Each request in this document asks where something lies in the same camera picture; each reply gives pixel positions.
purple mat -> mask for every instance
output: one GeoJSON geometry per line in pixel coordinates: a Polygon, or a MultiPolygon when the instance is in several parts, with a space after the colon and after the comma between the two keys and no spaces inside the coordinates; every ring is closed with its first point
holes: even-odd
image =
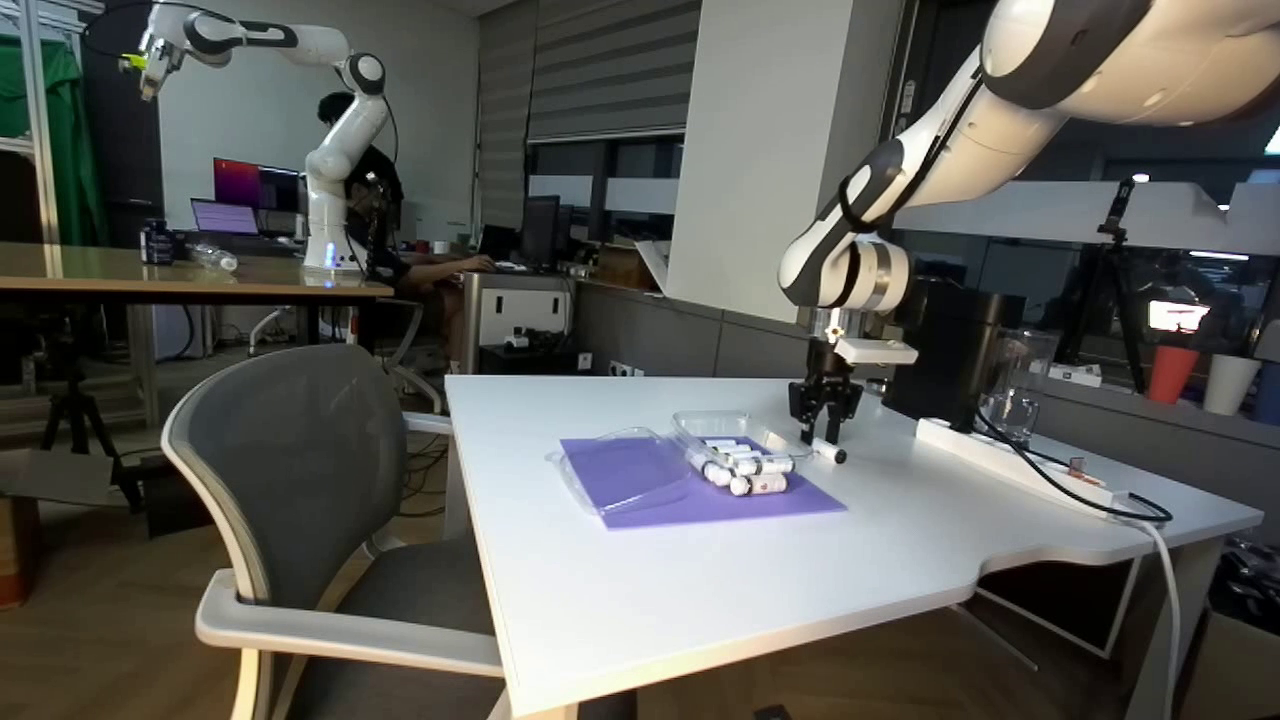
{"type": "Polygon", "coordinates": [[[728,497],[701,480],[664,435],[558,439],[558,446],[604,527],[844,512],[796,471],[780,497],[728,497]]]}

gray office chair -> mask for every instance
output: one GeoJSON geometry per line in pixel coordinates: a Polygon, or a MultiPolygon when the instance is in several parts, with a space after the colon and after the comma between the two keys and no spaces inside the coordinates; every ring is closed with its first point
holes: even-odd
{"type": "Polygon", "coordinates": [[[209,504],[230,569],[194,635],[240,647],[230,717],[278,717],[283,657],[309,660],[290,717],[487,717],[500,650],[468,534],[376,551],[336,608],[344,560],[392,519],[405,416],[385,368],[346,345],[253,355],[194,382],[160,431],[209,504]]]}

white wall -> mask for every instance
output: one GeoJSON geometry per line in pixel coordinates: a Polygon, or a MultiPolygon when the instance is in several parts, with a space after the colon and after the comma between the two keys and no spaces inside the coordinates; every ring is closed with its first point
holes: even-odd
{"type": "MultiPolygon", "coordinates": [[[[240,18],[333,25],[352,50],[386,65],[400,122],[376,144],[405,178],[405,230],[450,236],[473,226],[474,49],[480,25],[436,0],[221,0],[240,18]]],[[[240,49],[228,67],[183,65],[160,90],[163,216],[192,226],[187,194],[213,194],[213,155],[301,169],[321,144],[315,98],[336,90],[327,67],[240,49]]]]}
{"type": "Polygon", "coordinates": [[[909,0],[705,0],[672,282],[796,319],[774,258],[879,139],[909,0]]]}

chair armrest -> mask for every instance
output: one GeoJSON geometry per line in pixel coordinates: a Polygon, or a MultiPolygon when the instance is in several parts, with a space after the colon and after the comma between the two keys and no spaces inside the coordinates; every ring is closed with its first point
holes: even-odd
{"type": "Polygon", "coordinates": [[[406,431],[450,435],[450,418],[436,411],[400,411],[406,431]]]}
{"type": "Polygon", "coordinates": [[[228,569],[213,571],[201,596],[194,635],[213,647],[333,657],[457,674],[503,674],[496,639],[484,633],[315,608],[243,604],[228,569]]]}

robotic arm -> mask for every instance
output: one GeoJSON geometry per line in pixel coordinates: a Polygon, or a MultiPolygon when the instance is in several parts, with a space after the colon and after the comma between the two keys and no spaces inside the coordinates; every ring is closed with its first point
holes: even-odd
{"type": "Polygon", "coordinates": [[[1275,0],[1001,0],[981,49],[939,98],[884,139],[780,257],[780,289],[817,307],[790,416],[856,403],[852,362],[910,362],[892,340],[852,340],[849,312],[892,312],[910,278],[884,226],[910,203],[976,199],[1021,175],[1068,119],[1193,127],[1230,116],[1280,79],[1275,0]]]}
{"type": "Polygon", "coordinates": [[[264,25],[230,18],[213,7],[157,0],[149,33],[138,38],[138,90],[150,98],[183,61],[223,67],[237,49],[275,49],[295,65],[323,65],[352,88],[352,109],[327,127],[321,147],[309,153],[309,273],[360,273],[363,257],[344,236],[344,178],[360,153],[386,119],[385,65],[369,50],[352,50],[346,37],[323,25],[264,25]]]}

